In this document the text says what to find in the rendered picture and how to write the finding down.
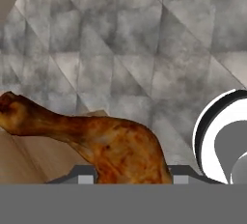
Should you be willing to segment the brown roasted chicken drumstick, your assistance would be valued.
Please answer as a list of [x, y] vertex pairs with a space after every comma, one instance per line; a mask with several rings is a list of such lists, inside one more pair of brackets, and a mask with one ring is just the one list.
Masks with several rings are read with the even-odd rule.
[[0, 127], [11, 135], [43, 136], [68, 144], [94, 165], [99, 183], [173, 182], [158, 138], [131, 120], [62, 115], [5, 92], [0, 95]]

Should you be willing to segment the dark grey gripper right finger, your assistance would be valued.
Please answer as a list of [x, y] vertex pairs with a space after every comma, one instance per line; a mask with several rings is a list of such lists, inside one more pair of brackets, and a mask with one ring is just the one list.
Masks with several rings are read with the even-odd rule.
[[189, 165], [169, 165], [168, 168], [173, 177], [173, 184], [221, 184], [221, 182], [210, 179], [205, 174], [199, 174]]

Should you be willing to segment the white plate with black rim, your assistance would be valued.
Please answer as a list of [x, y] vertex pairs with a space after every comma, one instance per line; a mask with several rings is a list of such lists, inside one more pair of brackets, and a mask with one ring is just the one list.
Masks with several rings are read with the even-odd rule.
[[202, 111], [192, 135], [202, 173], [224, 184], [247, 184], [247, 90], [232, 89]]

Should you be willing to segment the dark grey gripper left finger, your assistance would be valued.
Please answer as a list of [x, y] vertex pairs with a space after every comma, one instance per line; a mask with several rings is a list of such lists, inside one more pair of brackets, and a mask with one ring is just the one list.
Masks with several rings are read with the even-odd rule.
[[96, 169], [92, 165], [75, 165], [68, 174], [50, 181], [50, 183], [95, 184]]

